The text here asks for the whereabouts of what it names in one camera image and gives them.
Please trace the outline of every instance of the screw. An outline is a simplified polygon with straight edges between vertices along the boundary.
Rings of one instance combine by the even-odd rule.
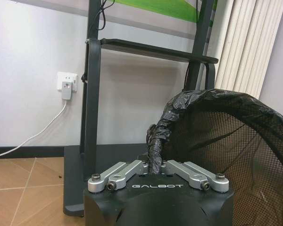
[[[222,173],[217,173],[216,174],[216,180],[224,180],[225,179],[225,175]]]
[[[92,174],[91,179],[93,181],[99,181],[100,180],[100,174],[98,174],[98,173]]]
[[[209,188],[210,188],[209,182],[208,182],[208,181],[202,182],[202,183],[201,183],[201,188],[202,188],[204,191],[209,190]]]
[[[116,187],[117,185],[113,181],[107,183],[107,189],[109,191],[114,191]]]

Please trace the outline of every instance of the wall outlet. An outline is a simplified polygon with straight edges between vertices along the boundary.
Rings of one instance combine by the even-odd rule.
[[[71,82],[72,91],[77,91],[77,74],[70,73],[70,72],[58,72],[58,82],[57,82],[57,90],[62,90],[62,82],[67,81]]]

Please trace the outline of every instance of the white wall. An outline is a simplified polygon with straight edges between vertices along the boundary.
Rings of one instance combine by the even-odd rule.
[[[259,99],[283,115],[283,15]]]
[[[0,146],[39,132],[62,108],[58,71],[84,69],[87,18],[0,0]],[[182,51],[192,40],[107,23],[99,38],[120,38]],[[186,64],[102,51],[98,144],[143,143],[166,102],[181,91]],[[82,84],[63,115],[27,145],[76,145]]]

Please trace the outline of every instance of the floor tile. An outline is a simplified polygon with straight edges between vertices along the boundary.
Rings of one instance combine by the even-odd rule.
[[[9,226],[18,206],[23,189],[0,191],[0,226]]]
[[[64,174],[64,158],[57,157],[57,158],[37,158],[37,162],[43,164],[51,168],[52,170],[60,173],[61,175]]]
[[[10,161],[0,161],[0,189],[25,187],[29,172]]]
[[[44,185],[60,185],[64,183],[63,174],[56,172],[36,161],[34,164],[28,187],[30,186],[44,186]]]
[[[63,196],[17,226],[84,226],[84,218],[65,215],[62,211]]]
[[[13,221],[13,226],[29,219],[61,196],[63,196],[63,186],[26,188]]]
[[[22,167],[23,169],[30,172],[33,166],[34,158],[30,159],[9,159],[12,163]]]

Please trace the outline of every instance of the mesh bin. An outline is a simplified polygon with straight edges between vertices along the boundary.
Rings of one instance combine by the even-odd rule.
[[[183,92],[147,133],[151,173],[162,159],[224,173],[234,226],[283,225],[283,116],[243,93]]]

